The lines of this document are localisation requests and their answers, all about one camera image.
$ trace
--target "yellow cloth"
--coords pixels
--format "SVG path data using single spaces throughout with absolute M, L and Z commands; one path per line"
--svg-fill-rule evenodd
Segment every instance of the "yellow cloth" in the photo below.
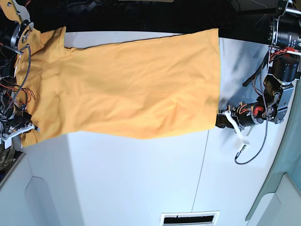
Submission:
M 220 91 L 218 30 L 66 49 L 65 28 L 31 34 L 25 87 L 41 131 L 23 145 L 79 130 L 135 138 L 177 136 L 215 126 Z M 26 74 L 27 57 L 17 74 Z

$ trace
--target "vent grille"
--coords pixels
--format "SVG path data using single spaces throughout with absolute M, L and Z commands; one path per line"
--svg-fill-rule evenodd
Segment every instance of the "vent grille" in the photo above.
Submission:
M 219 211 L 198 213 L 162 213 L 160 226 L 214 226 Z

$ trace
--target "air vent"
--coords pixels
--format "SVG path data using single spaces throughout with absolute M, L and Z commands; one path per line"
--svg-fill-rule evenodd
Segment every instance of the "air vent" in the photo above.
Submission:
M 219 213 L 162 213 L 160 226 L 214 226 Z

